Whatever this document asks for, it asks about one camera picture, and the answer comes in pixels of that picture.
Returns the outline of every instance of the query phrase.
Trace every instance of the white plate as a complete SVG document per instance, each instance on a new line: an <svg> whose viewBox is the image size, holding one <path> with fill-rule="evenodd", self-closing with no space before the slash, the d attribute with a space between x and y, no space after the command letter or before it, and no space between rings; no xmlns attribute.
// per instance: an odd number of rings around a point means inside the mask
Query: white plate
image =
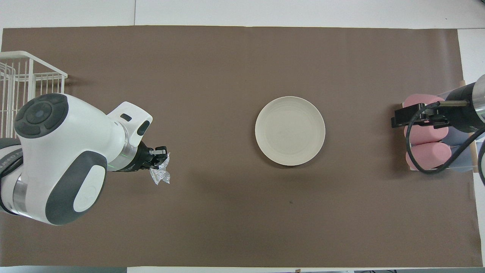
<svg viewBox="0 0 485 273"><path fill-rule="evenodd" d="M286 166L308 162L325 140L325 122L318 109L302 98L281 97L259 113L256 141L272 161Z"/></svg>

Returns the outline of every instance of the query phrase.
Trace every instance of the brown table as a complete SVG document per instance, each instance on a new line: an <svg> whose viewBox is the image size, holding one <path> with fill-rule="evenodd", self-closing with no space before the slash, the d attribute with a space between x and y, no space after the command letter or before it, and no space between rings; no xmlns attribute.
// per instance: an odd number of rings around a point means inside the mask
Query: brown table
<svg viewBox="0 0 485 273"><path fill-rule="evenodd" d="M65 226L0 215L1 265L481 266L470 173L410 171L397 104L462 80L456 30L129 26L6 29L104 112L149 112L172 184L109 173ZM269 101L302 97L327 129L288 168L259 150Z"/></svg>

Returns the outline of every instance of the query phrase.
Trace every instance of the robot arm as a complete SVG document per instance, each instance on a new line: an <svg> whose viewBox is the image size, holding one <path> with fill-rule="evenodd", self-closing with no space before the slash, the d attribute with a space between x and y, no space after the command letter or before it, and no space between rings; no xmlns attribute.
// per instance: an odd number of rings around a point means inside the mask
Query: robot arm
<svg viewBox="0 0 485 273"><path fill-rule="evenodd" d="M2 208L54 225L77 219L98 199L107 171L157 169L166 159L165 147L141 141L151 122L129 102L105 115L66 94L29 101L14 123L21 145L0 142ZM14 164L12 153L23 157Z"/></svg>

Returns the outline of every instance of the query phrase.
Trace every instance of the white dish rack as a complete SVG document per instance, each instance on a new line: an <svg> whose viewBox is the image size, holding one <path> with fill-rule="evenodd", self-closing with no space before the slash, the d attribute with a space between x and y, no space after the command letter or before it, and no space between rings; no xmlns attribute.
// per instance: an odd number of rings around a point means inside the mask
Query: white dish rack
<svg viewBox="0 0 485 273"><path fill-rule="evenodd" d="M64 93L67 74L25 51L0 52L0 138L16 137L14 118L29 100Z"/></svg>

